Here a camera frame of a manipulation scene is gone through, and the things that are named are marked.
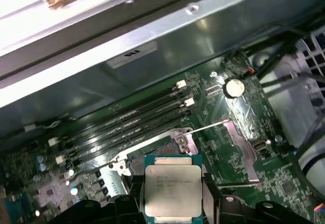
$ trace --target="wire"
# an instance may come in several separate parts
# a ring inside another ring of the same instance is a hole
[[[314,144],[316,144],[325,135],[325,125],[316,129],[312,135],[305,139],[303,143],[297,148],[296,158],[300,159],[304,153],[307,152]]]
[[[305,174],[303,173],[303,171],[301,170],[301,167],[299,165],[299,162],[296,158],[296,156],[294,154],[290,154],[290,162],[292,164],[293,169],[295,170],[295,173],[297,175],[297,177],[299,178],[299,180],[305,184],[310,191],[322,202],[325,202],[325,196],[318,191],[314,185],[306,178]]]
[[[47,125],[42,125],[42,124],[31,124],[31,130],[27,130],[26,128],[28,127],[25,126],[23,128],[17,129],[15,131],[12,131],[10,133],[8,133],[7,135],[3,136],[2,138],[0,138],[0,144],[7,142],[8,140],[11,140],[12,138],[24,134],[26,132],[30,132],[36,129],[53,129],[55,127],[57,127],[62,121],[61,120],[56,120],[54,122],[52,122],[49,126]]]
[[[323,77],[322,75],[315,75],[315,74],[302,72],[302,73],[297,73],[297,77],[299,77],[299,78],[310,78],[310,79],[313,79],[313,80],[315,80],[317,82],[325,83],[325,77]],[[285,76],[280,77],[278,79],[275,79],[273,81],[261,83],[261,86],[263,88],[266,88],[266,87],[270,87],[270,86],[273,86],[273,85],[276,85],[276,84],[287,82],[287,81],[292,80],[292,79],[295,79],[295,77],[293,77],[292,75],[285,75]]]
[[[41,125],[40,127],[43,129],[53,129],[53,128],[57,127],[60,123],[61,123],[61,121],[58,120],[58,121],[52,122],[52,124],[49,126]]]
[[[317,16],[313,15],[306,22],[304,22],[298,29],[303,31],[313,31],[324,24],[324,14],[321,16],[317,14]],[[264,78],[264,76],[270,73],[281,61],[281,59],[288,53],[292,51],[295,47],[297,41],[302,38],[302,36],[294,34],[291,35],[289,39],[284,41],[280,47],[274,52],[269,59],[265,61],[263,66],[260,67],[259,71],[257,71],[256,76],[258,79]]]
[[[292,78],[293,78],[293,77],[292,77],[291,75],[286,75],[286,76],[280,77],[280,78],[275,79],[275,80],[270,81],[270,82],[261,83],[261,86],[262,86],[263,88],[270,87],[270,86],[273,86],[273,85],[276,85],[276,84],[280,84],[280,83],[283,83],[283,82],[289,81],[289,80],[291,80]]]
[[[316,206],[314,208],[314,211],[324,210],[323,207],[324,207],[324,205],[323,204],[320,204],[320,205],[318,205],[318,206]]]
[[[69,182],[73,182],[75,181],[78,177],[80,176],[83,176],[83,175],[86,175],[86,174],[91,174],[91,173],[94,173],[98,170],[100,170],[101,168],[103,167],[106,167],[106,166],[109,166],[111,165],[113,162],[108,162],[108,163],[105,163],[104,165],[101,165],[99,167],[96,167],[96,168],[93,168],[91,170],[87,170],[87,171],[81,171],[81,172],[78,172],[77,174],[75,174],[71,179],[68,179]]]
[[[252,33],[250,33],[247,37],[245,37],[242,41],[239,42],[239,44],[236,46],[236,48],[232,51],[230,58],[234,57],[235,54],[237,53],[237,51],[247,42],[249,42],[252,38],[254,38],[255,36],[261,34],[263,31],[266,31],[269,28],[272,27],[280,27],[286,31],[289,31],[290,33],[294,33],[296,35],[299,36],[308,36],[309,33],[303,30],[299,30],[298,28],[295,28],[291,25],[288,25],[284,22],[281,21],[273,21],[270,22],[262,27],[258,27],[256,30],[254,30]]]
[[[325,153],[321,153],[317,156],[315,156],[314,158],[312,158],[303,168],[303,173],[305,174],[305,176],[308,174],[308,172],[310,171],[310,169],[320,160],[325,158]]]

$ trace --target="chip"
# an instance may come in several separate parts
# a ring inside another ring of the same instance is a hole
[[[295,185],[294,185],[294,183],[291,182],[291,181],[285,182],[281,186],[282,186],[282,189],[283,189],[283,191],[284,191],[285,194],[288,194],[288,193],[294,191],[295,188],[296,188]]]
[[[67,207],[70,208],[71,206],[73,206],[73,202],[72,201],[68,201],[67,202]]]
[[[18,159],[18,160],[16,160],[16,167],[20,167],[20,166],[22,166],[22,160],[21,159]]]
[[[47,196],[52,196],[54,194],[53,190],[49,189],[46,191]]]

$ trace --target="black cable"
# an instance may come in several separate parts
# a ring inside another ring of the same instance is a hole
[[[311,78],[317,82],[325,83],[325,77],[322,75],[316,75],[316,74],[302,72],[302,73],[298,73],[298,76],[305,77],[305,78]]]
[[[292,77],[291,75],[286,75],[286,76],[280,77],[280,78],[275,79],[275,80],[270,81],[270,82],[261,83],[261,86],[262,86],[263,88],[270,87],[270,86],[273,86],[273,85],[276,85],[276,84],[280,84],[280,83],[283,83],[283,82],[289,81],[289,80],[291,80],[292,78],[293,78],[293,77]]]
[[[254,30],[252,33],[250,33],[247,37],[245,37],[242,41],[240,41],[238,43],[238,45],[236,46],[235,49],[233,49],[230,58],[234,57],[235,54],[237,53],[237,51],[247,42],[249,42],[252,38],[254,38],[255,36],[261,34],[263,31],[266,31],[269,28],[272,27],[280,27],[286,31],[289,31],[289,33],[294,33],[297,36],[301,37],[301,36],[308,36],[309,33],[305,32],[303,30],[299,30],[293,26],[287,25],[286,23],[280,22],[280,21],[274,21],[274,22],[270,22],[262,27],[257,28],[256,30]]]
[[[318,128],[310,137],[304,141],[297,149],[296,158],[300,159],[314,144],[316,144],[325,135],[325,125]]]
[[[297,177],[299,178],[299,180],[304,183],[307,187],[309,187],[310,191],[322,202],[325,202],[325,196],[318,191],[314,185],[306,178],[305,174],[303,173],[303,171],[301,170],[301,167],[299,165],[299,162],[297,160],[297,158],[295,157],[295,155],[289,155],[290,157],[290,161],[292,163],[292,167],[295,170],[295,173],[297,174]]]
[[[314,79],[317,82],[325,83],[325,77],[322,76],[322,75],[315,75],[315,74],[302,72],[302,73],[297,73],[297,76],[299,78],[311,78],[311,79]],[[289,81],[291,79],[294,79],[294,77],[292,75],[285,75],[285,76],[280,77],[278,79],[275,79],[273,81],[261,83],[261,86],[263,88],[266,88],[266,87],[270,87],[270,86],[273,86],[273,85],[276,85],[276,84],[287,82],[287,81]]]
[[[256,76],[259,80],[264,78],[266,74],[269,74],[281,61],[281,59],[292,50],[296,45],[300,37],[291,38],[288,41],[285,41],[281,46],[270,56],[269,59],[265,61],[263,66],[256,72]]]
[[[325,159],[325,153],[321,153],[315,156],[314,158],[312,158],[303,168],[303,173],[305,174],[305,176],[307,175],[309,170],[322,159]]]
[[[308,20],[300,25],[298,29],[309,32],[321,27],[323,24],[324,14],[322,13],[320,17],[319,14],[317,14],[317,17],[313,15],[311,18],[308,18]],[[266,74],[270,73],[279,64],[281,59],[292,51],[300,38],[302,38],[302,36],[292,34],[286,41],[284,41],[276,52],[274,52],[256,72],[258,79],[262,79]]]

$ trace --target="ram slot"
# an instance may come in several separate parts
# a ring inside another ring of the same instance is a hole
[[[69,162],[67,162],[68,163],[67,168],[75,167],[82,163],[85,163],[91,159],[94,159],[95,157],[97,157],[99,155],[102,155],[102,154],[116,148],[119,145],[125,145],[127,143],[144,140],[145,134],[154,133],[154,132],[159,134],[161,130],[168,130],[170,128],[173,128],[175,125],[179,124],[180,120],[183,119],[185,116],[187,116],[186,113],[182,114],[182,115],[178,115],[172,119],[168,118],[167,120],[160,121],[156,126],[148,126],[148,127],[145,127],[143,130],[135,132],[134,134],[123,135],[122,137],[117,137],[116,139],[112,139],[110,142],[111,143],[110,145],[108,145],[94,153],[88,154],[82,158],[75,159],[71,162],[71,164]]]
[[[105,118],[102,118],[101,120],[98,120],[97,122],[90,124],[83,129],[74,132],[68,136],[65,136],[66,142],[72,142],[75,140],[80,140],[83,137],[87,137],[90,134],[95,133],[96,131],[105,130],[107,126],[111,126],[112,123],[115,123],[120,118],[127,118],[130,116],[137,116],[140,113],[144,113],[146,110],[150,108],[154,108],[158,105],[161,105],[162,103],[169,103],[171,101],[174,101],[175,99],[180,99],[184,97],[183,94],[184,90],[178,90],[175,92],[171,92],[169,89],[165,90],[159,94],[155,94],[152,97],[149,97],[145,99],[144,101],[141,101],[139,103],[135,103],[131,106],[128,106],[124,109],[118,110],[116,112],[111,113],[110,115],[106,116]]]
[[[107,136],[110,136],[112,133],[118,133],[121,130],[125,130],[126,128],[133,126],[133,124],[141,122],[144,118],[146,118],[148,116],[152,116],[156,113],[158,113],[158,115],[161,115],[163,110],[170,110],[170,108],[175,110],[175,109],[179,108],[181,103],[182,103],[181,101],[175,101],[175,100],[172,100],[171,104],[163,102],[153,108],[148,109],[147,111],[144,111],[143,113],[137,113],[136,115],[134,115],[132,117],[127,117],[127,118],[123,118],[119,121],[115,121],[114,124],[109,125],[106,128],[98,131],[97,133],[89,135],[88,137],[83,137],[83,138],[76,140],[74,142],[65,143],[64,147],[69,149],[74,146],[80,146],[80,145],[87,144],[89,142],[91,142],[92,144],[95,144],[98,140],[105,138]]]
[[[79,155],[85,151],[88,151],[94,147],[102,145],[101,142],[105,143],[106,140],[109,140],[110,138],[116,137],[120,134],[125,133],[125,131],[132,131],[137,128],[141,128],[143,126],[148,125],[152,120],[158,119],[160,117],[179,113],[181,111],[179,105],[176,104],[174,106],[166,107],[165,109],[160,109],[155,112],[147,113],[146,115],[142,115],[141,117],[134,118],[132,120],[128,120],[124,122],[123,125],[120,125],[119,127],[115,127],[110,129],[109,131],[106,131],[104,134],[95,135],[92,138],[88,139],[87,141],[90,141],[91,143],[88,143],[86,145],[83,145],[81,147],[78,147],[68,153],[68,155],[71,157],[73,155]]]

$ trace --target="white label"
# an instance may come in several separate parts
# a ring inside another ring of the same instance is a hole
[[[133,50],[130,50],[123,55],[119,55],[119,56],[107,61],[106,63],[111,68],[115,69],[115,68],[125,65],[135,59],[138,59],[144,55],[147,55],[155,50],[157,50],[157,42],[153,41],[153,42],[147,43],[145,45],[142,45],[138,48],[135,48]]]

